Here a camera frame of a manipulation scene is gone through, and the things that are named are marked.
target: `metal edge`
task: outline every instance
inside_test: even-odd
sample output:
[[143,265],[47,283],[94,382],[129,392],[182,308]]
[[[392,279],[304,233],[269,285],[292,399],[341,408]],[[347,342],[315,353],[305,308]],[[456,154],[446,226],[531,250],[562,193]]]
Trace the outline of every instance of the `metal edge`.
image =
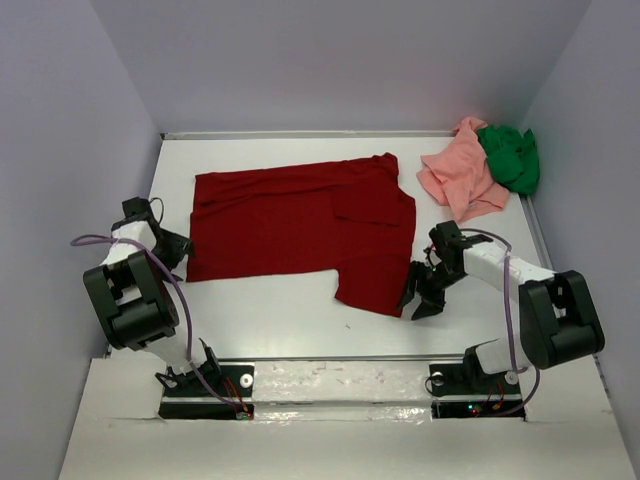
[[524,216],[527,219],[529,231],[531,232],[531,235],[533,237],[533,244],[536,247],[536,253],[538,254],[538,259],[540,260],[541,266],[544,268],[548,268],[549,270],[553,270],[551,257],[549,256],[549,250],[547,250],[547,246],[544,243],[542,229],[540,228],[540,223],[538,222],[538,216],[536,215],[531,196],[521,195],[520,202],[522,203],[522,208],[524,209]]
[[342,357],[247,357],[247,358],[219,358],[220,364],[256,364],[261,362],[425,362],[451,363],[461,362],[460,353],[437,353],[416,355],[368,355]]
[[[518,394],[508,394],[503,396],[507,401],[516,401],[522,400],[522,395]],[[226,400],[232,400],[234,397],[222,397]],[[308,407],[311,406],[323,406],[323,407],[429,407],[431,403],[434,402],[477,402],[482,400],[499,400],[501,398],[500,394],[496,393],[487,398],[486,394],[483,395],[447,395],[445,397],[434,397],[433,399],[429,399],[426,403],[416,401],[416,400],[386,400],[384,402],[377,401],[365,401],[365,400],[304,400],[297,401],[295,398],[290,400],[257,400],[254,401],[253,397],[242,397],[242,400],[245,403],[252,403],[254,406],[288,406],[288,405],[305,405]],[[219,405],[222,402],[213,397],[162,397],[162,403],[198,403],[198,404],[207,404],[207,405]]]
[[167,132],[163,140],[250,140],[286,138],[453,137],[450,130],[282,130],[255,132]]

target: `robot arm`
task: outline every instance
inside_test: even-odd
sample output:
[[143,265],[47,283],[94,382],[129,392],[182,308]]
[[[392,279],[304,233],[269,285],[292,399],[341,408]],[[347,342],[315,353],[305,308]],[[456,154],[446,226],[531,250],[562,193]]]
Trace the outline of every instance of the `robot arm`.
[[[169,271],[185,255],[194,254],[188,238],[160,227],[148,200],[136,197],[122,206],[125,218],[112,226],[111,238],[135,240]],[[101,265],[83,275],[100,325],[114,348],[153,353],[167,363],[174,383],[192,381],[187,332],[165,280],[169,279],[144,249],[117,241]],[[203,350],[193,349],[191,363],[205,372],[219,370],[206,345]]]
[[[455,222],[436,225],[429,236],[441,261],[433,268],[412,262],[400,304],[409,303],[415,292],[420,294],[412,319],[442,312],[445,289],[466,275],[503,290],[506,254],[490,237],[464,236]],[[510,256],[508,285],[509,296],[520,309],[520,328],[514,335],[518,368],[546,369],[602,350],[604,335],[582,275],[553,272]],[[508,338],[467,349],[465,362],[472,376],[512,370]]]

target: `green cloth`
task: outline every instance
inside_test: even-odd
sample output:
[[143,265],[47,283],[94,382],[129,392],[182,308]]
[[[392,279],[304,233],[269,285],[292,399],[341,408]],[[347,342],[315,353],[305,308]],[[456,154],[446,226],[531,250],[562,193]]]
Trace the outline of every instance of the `green cloth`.
[[489,125],[476,133],[496,182],[512,192],[529,195],[536,191],[540,161],[531,130],[520,135],[515,128]]

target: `crumpled fabric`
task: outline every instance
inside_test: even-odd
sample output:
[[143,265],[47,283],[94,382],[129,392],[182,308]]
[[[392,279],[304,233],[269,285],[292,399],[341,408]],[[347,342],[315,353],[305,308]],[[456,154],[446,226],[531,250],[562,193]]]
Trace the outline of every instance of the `crumpled fabric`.
[[491,176],[487,155],[476,130],[487,123],[464,118],[454,129],[452,142],[440,153],[422,155],[417,174],[422,187],[440,204],[451,208],[453,219],[464,222],[504,209],[509,191]]
[[494,180],[512,192],[530,195],[540,180],[540,159],[531,130],[489,125],[477,131]]

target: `t-shirt sleeve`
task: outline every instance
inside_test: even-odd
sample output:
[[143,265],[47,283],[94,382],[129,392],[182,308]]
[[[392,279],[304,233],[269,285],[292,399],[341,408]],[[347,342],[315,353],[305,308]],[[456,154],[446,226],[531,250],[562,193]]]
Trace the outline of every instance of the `t-shirt sleeve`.
[[409,273],[403,256],[360,257],[338,266],[339,286],[336,299],[346,305],[399,317],[398,303]]

